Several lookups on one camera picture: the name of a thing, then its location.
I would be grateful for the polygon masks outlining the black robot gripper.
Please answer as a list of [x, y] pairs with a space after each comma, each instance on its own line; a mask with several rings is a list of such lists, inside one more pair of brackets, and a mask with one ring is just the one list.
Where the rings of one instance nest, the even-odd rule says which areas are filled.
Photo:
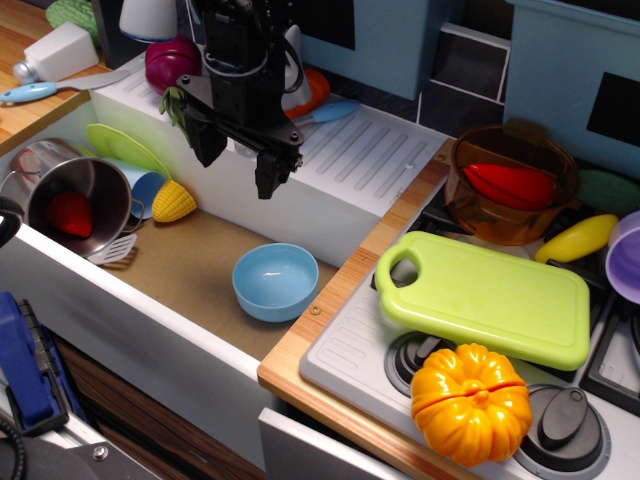
[[258, 152], [255, 183], [258, 198], [271, 199], [302, 165], [303, 135], [281, 106], [286, 54], [269, 53], [259, 65], [234, 71], [229, 65], [205, 64], [204, 76], [184, 75], [184, 118], [191, 149], [208, 168], [229, 139]]

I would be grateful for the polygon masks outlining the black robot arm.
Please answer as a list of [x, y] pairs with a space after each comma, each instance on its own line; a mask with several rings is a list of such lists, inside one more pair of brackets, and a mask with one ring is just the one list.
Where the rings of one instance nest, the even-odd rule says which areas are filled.
[[209, 166], [233, 140], [257, 155], [255, 183], [266, 200], [297, 170], [304, 137], [282, 99], [299, 89], [304, 69], [286, 32], [288, 1], [198, 1], [205, 34], [205, 75], [177, 86], [186, 135]]

